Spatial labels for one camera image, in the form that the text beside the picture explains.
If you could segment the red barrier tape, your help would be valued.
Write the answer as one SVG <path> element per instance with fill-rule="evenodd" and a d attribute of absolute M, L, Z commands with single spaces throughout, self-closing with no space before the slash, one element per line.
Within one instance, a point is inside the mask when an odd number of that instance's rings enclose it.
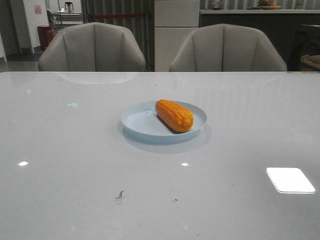
<path fill-rule="evenodd" d="M 91 18 L 95 20 L 101 19 L 128 19 L 145 17 L 146 13 L 131 13 L 131 14 L 108 14 L 108 15 L 92 15 Z"/>

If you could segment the dark counter with light top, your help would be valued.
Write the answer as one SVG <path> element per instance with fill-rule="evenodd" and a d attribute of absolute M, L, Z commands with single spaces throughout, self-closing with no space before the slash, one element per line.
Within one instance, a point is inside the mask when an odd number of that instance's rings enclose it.
<path fill-rule="evenodd" d="M 320 11 L 201 10 L 199 26 L 230 24 L 259 29 L 270 39 L 288 69 L 302 70 L 301 57 L 320 54 Z"/>

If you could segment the orange corn cob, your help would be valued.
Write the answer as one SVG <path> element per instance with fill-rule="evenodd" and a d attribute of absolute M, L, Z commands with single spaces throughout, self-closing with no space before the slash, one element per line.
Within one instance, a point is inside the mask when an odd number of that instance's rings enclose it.
<path fill-rule="evenodd" d="M 158 117 L 172 130 L 186 133 L 194 124 L 194 115 L 180 104 L 167 100 L 158 100 L 155 104 Z"/>

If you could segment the pink wall notice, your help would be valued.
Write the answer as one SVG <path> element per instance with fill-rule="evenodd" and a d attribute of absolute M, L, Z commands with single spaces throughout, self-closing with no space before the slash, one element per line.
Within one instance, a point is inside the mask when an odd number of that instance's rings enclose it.
<path fill-rule="evenodd" d="M 42 14 L 42 7 L 39 4 L 34 5 L 34 12 L 36 15 L 41 15 Z"/>

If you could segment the fruit bowl on counter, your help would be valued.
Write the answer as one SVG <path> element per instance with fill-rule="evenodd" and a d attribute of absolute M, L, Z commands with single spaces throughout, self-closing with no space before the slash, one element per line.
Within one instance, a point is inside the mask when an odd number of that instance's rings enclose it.
<path fill-rule="evenodd" d="M 259 0 L 258 7 L 263 10 L 277 10 L 281 8 L 281 6 L 277 3 L 270 2 L 268 0 Z"/>

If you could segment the light blue round plate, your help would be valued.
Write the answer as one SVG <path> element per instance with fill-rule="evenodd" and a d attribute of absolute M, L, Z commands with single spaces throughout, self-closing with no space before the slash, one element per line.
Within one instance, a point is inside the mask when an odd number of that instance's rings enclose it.
<path fill-rule="evenodd" d="M 175 132 L 169 128 L 156 113 L 156 101 L 147 101 L 127 108 L 121 116 L 126 133 L 132 138 L 155 144 L 171 144 L 190 140 L 202 131 L 206 113 L 199 107 L 177 101 L 177 104 L 193 113 L 193 126 L 186 132 Z"/>

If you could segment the red trash bin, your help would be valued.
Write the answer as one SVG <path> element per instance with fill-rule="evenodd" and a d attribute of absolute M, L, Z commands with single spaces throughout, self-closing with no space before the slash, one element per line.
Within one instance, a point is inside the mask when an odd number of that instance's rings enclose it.
<path fill-rule="evenodd" d="M 53 39 L 52 27 L 49 25 L 38 26 L 37 32 L 40 42 L 40 48 L 42 50 L 45 50 Z"/>

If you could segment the background desk with items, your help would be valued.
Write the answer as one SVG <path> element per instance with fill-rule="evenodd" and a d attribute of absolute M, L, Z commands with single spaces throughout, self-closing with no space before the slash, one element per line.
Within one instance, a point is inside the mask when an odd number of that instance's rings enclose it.
<path fill-rule="evenodd" d="M 62 29 L 83 23 L 80 0 L 45 0 L 48 24 L 53 29 Z"/>

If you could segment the white cabinet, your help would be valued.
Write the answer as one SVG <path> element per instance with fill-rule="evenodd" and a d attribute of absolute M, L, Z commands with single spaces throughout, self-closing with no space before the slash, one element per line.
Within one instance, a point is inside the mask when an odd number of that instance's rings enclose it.
<path fill-rule="evenodd" d="M 154 2 L 154 70 L 167 72 L 185 37 L 199 26 L 199 0 Z"/>

